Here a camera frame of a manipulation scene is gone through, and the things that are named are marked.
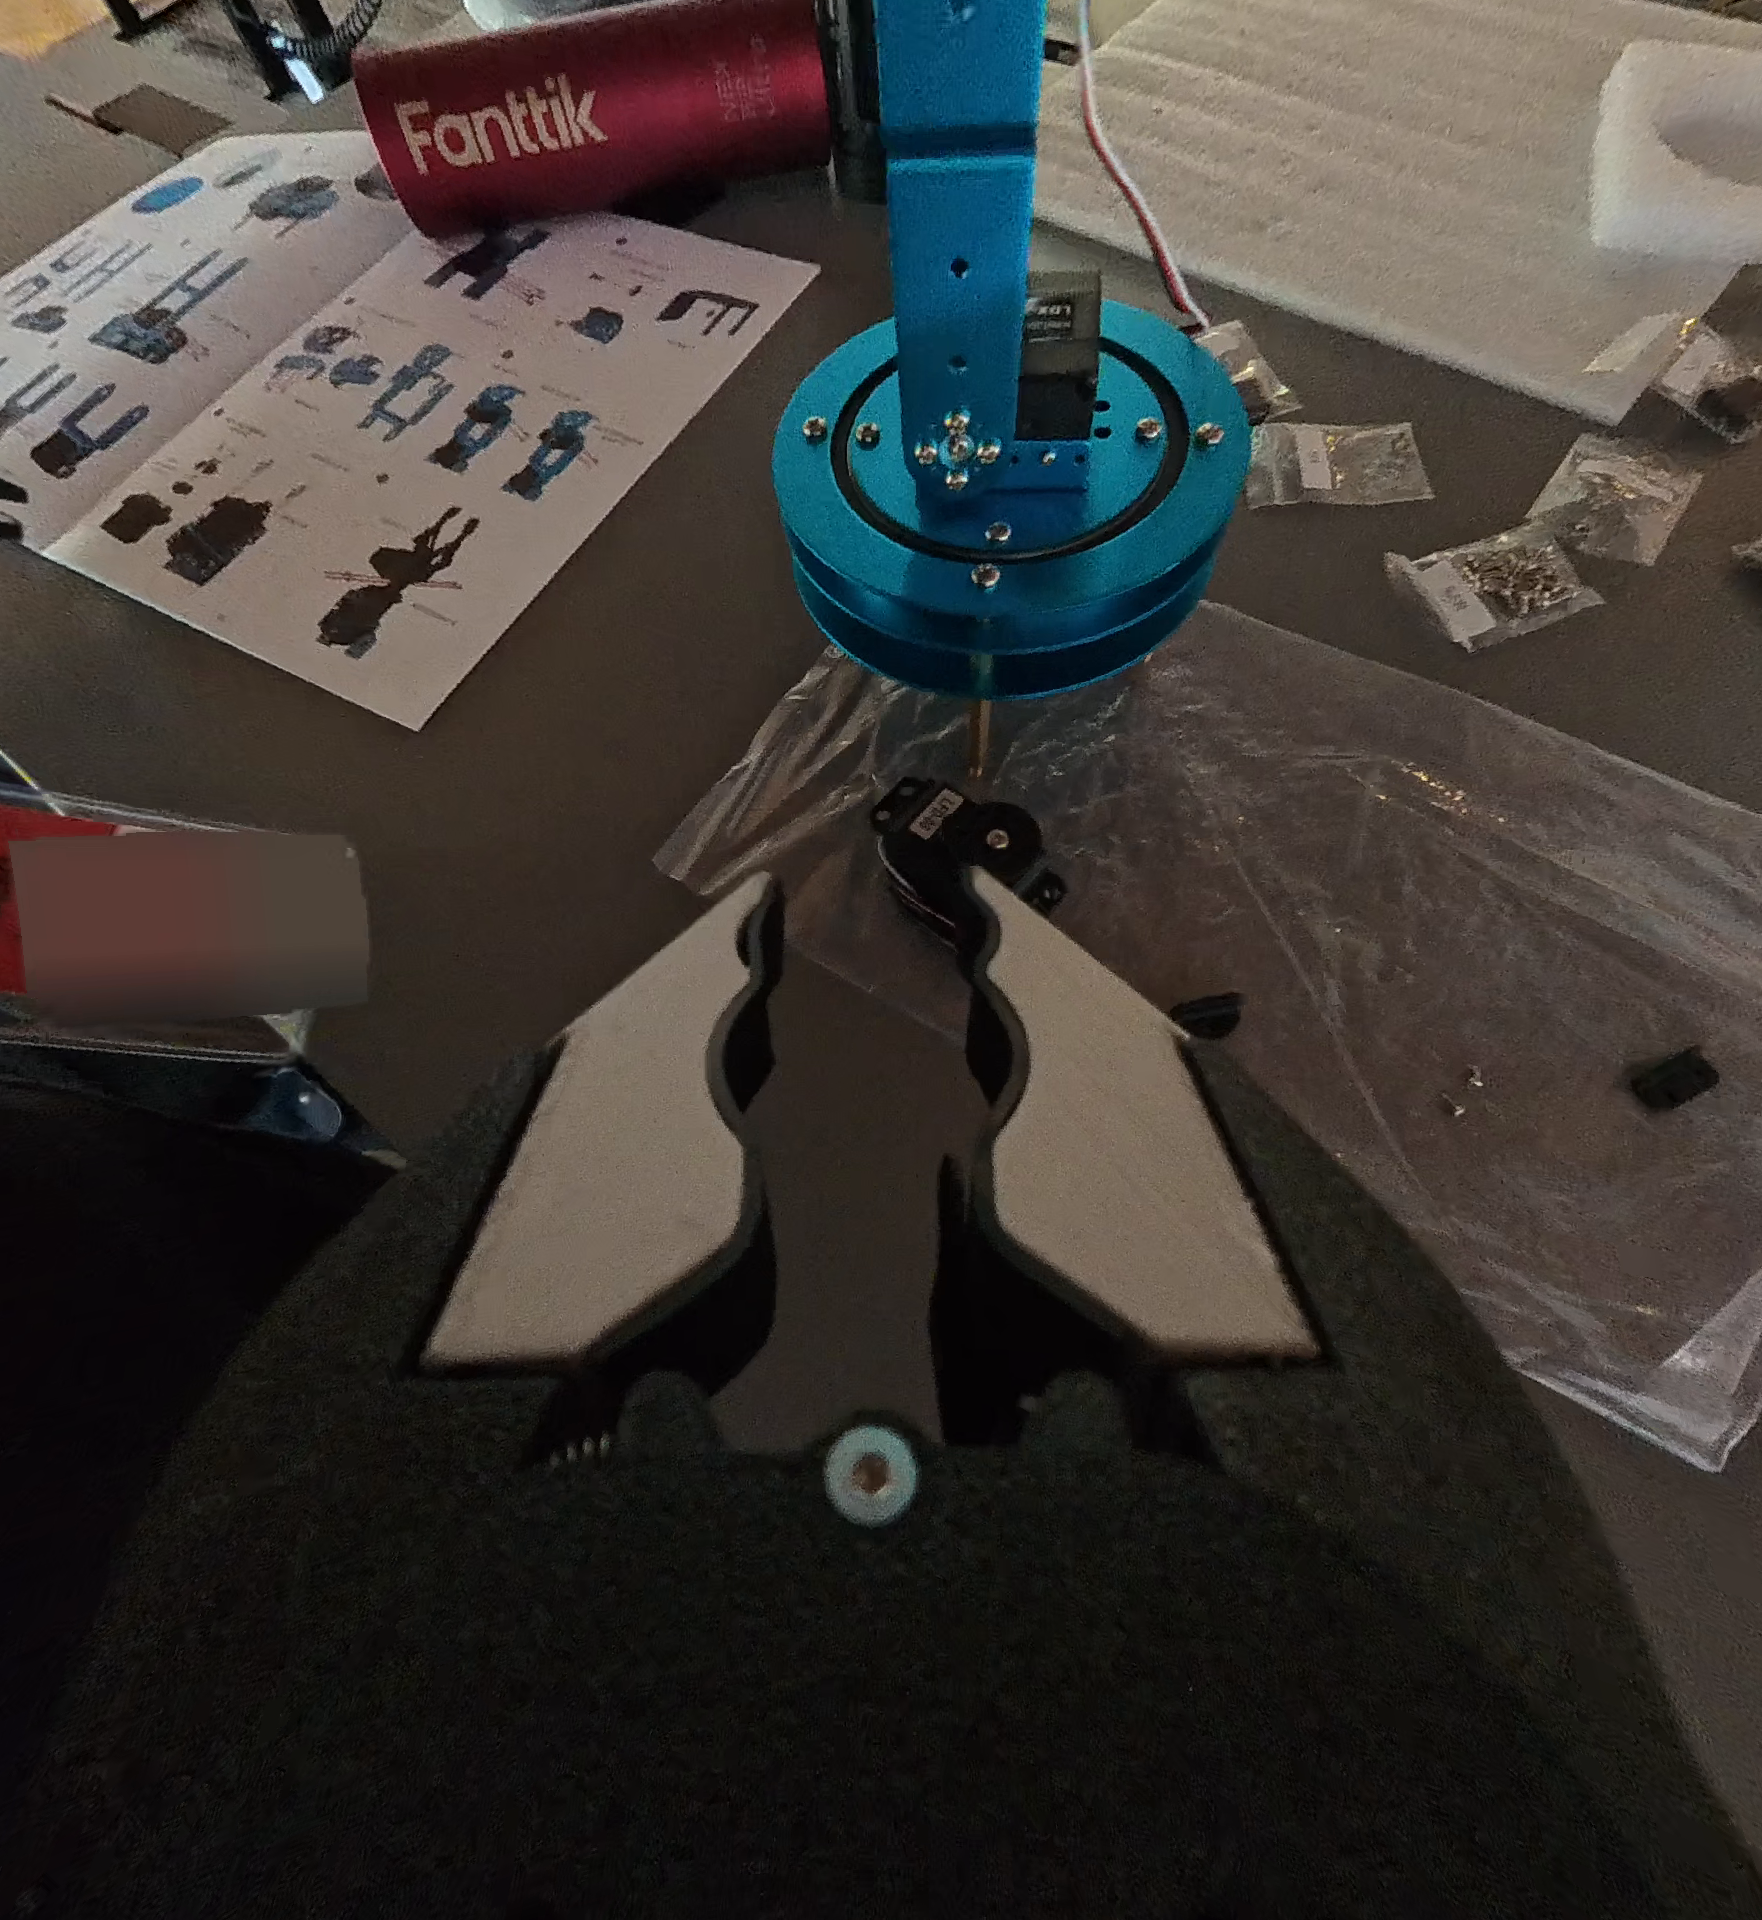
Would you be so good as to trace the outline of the white foam frame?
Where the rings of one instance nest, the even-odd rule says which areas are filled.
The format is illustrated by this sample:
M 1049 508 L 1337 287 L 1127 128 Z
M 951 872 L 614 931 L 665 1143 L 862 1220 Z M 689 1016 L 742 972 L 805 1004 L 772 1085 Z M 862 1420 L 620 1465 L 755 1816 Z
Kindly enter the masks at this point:
M 1633 41 L 1598 93 L 1596 249 L 1762 266 L 1762 50 Z

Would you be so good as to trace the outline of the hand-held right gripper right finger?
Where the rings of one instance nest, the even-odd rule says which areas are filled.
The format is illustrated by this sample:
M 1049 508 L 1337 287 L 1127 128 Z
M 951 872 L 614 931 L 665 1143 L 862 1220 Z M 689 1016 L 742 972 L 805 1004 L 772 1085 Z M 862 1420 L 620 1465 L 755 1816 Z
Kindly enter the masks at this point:
M 1313 1363 L 1318 1336 L 1181 1027 L 984 870 L 967 1065 L 994 1252 L 1134 1353 Z

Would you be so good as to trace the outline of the blue toy robot arm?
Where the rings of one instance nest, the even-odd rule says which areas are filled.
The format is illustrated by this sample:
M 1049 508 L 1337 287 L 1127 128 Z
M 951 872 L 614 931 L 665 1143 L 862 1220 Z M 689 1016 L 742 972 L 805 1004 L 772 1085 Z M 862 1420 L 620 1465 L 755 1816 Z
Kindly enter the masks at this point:
M 1104 682 L 1201 601 L 1252 458 L 1212 314 L 1104 132 L 1076 6 L 1082 132 L 1169 317 L 1031 261 L 1047 4 L 868 4 L 894 313 L 790 400 L 772 489 L 799 596 L 848 660 L 972 709 Z

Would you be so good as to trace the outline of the white foam sheet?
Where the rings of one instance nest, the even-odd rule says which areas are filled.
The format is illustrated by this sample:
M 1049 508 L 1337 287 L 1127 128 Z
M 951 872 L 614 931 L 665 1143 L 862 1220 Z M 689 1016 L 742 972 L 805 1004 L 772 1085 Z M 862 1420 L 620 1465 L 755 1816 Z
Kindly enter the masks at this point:
M 1598 250 L 1591 145 L 1633 42 L 1762 52 L 1762 24 L 1617 2 L 1162 2 L 1097 49 L 1108 143 L 1196 282 L 1586 419 L 1636 406 L 1632 326 L 1735 271 Z

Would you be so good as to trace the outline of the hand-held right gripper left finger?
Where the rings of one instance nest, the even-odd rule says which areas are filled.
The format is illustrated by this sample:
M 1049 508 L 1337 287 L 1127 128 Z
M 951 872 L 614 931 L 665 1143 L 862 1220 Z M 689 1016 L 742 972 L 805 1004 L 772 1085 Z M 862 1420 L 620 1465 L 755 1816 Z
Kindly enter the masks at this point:
M 724 1287 L 766 1220 L 782 893 L 733 885 L 573 1020 L 429 1327 L 429 1374 L 582 1374 Z

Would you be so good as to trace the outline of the large clear plastic bag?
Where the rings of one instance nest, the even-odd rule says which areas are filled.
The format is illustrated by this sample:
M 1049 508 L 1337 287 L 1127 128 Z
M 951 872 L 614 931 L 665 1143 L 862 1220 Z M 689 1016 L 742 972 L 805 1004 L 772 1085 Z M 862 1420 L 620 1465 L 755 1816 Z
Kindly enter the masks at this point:
M 1007 709 L 987 794 L 1142 996 L 1242 995 L 1243 1073 L 1521 1374 L 1727 1465 L 1762 1416 L 1762 816 L 1213 605 Z M 1645 1112 L 1630 1076 L 1685 1047 L 1719 1085 Z

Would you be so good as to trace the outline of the grey desk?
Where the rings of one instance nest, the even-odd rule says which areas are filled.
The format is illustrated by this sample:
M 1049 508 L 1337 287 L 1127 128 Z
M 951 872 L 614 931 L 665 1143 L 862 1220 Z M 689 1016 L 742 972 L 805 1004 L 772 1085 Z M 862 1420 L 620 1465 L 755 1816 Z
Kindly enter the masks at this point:
M 124 598 L 0 547 L 0 746 L 66 792 L 363 853 L 373 990 L 317 1029 L 320 1070 L 402 1150 L 696 912 L 658 845 L 816 657 L 768 490 L 800 374 L 877 319 L 874 207 L 821 180 L 750 185 L 702 231 L 813 259 L 821 279 L 421 733 L 405 733 Z M 1667 562 L 1596 633 L 1462 657 L 1385 584 L 1367 515 L 1229 541 L 1217 594 L 1354 655 L 1468 689 L 1762 814 L 1762 614 L 1725 574 L 1762 525 L 1762 446 L 1719 474 Z M 729 1438 L 782 1448 L 830 1416 L 935 1409 L 925 1305 L 933 1182 L 979 1097 L 960 1051 L 792 959 L 777 1068 L 750 1122 L 772 1188 L 770 1345 L 721 1401 Z M 1583 1477 L 1692 1738 L 1762 1859 L 1762 1420 L 1719 1475 L 1532 1387 Z

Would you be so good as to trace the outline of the black servo motor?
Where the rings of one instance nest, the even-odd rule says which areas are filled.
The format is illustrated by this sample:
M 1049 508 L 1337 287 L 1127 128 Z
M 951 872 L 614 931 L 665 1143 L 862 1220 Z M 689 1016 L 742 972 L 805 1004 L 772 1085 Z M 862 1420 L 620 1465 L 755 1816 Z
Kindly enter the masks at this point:
M 868 829 L 895 903 L 964 963 L 979 954 L 987 935 L 970 872 L 987 874 L 1045 917 L 1067 899 L 1039 818 L 1018 802 L 908 777 L 872 806 Z

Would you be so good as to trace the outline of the scattered small parts bags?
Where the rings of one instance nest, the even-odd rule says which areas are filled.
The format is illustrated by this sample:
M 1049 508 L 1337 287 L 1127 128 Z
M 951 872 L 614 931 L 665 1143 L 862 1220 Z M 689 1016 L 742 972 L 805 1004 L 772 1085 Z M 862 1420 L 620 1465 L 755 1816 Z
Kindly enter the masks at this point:
M 1240 322 L 1197 331 L 1229 376 L 1254 430 L 1243 503 L 1252 510 L 1388 508 L 1433 498 L 1407 422 L 1320 424 L 1301 418 L 1292 387 Z M 1586 368 L 1601 377 L 1648 371 L 1639 395 L 1737 449 L 1762 435 L 1762 357 L 1702 317 L 1648 317 Z M 1707 470 L 1669 448 L 1619 434 L 1580 434 L 1516 526 L 1419 556 L 1392 552 L 1389 582 L 1428 626 L 1466 653 L 1593 612 L 1602 598 L 1580 560 L 1651 569 L 1664 558 Z M 1762 532 L 1734 547 L 1762 584 Z

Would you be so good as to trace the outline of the robot assembly manual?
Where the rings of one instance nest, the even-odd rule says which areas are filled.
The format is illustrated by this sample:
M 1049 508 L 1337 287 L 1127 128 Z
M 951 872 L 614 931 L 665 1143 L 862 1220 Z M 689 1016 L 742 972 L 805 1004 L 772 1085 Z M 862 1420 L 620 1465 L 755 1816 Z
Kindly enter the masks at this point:
M 221 137 L 0 275 L 0 543 L 418 733 L 818 275 Z

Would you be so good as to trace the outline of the red metal tube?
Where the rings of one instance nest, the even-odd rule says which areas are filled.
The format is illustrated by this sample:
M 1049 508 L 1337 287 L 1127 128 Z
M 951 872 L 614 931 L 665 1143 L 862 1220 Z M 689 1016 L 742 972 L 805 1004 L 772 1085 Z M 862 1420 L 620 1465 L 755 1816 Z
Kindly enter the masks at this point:
M 380 166 L 434 238 L 830 158 L 808 2 L 594 9 L 358 52 L 351 70 Z

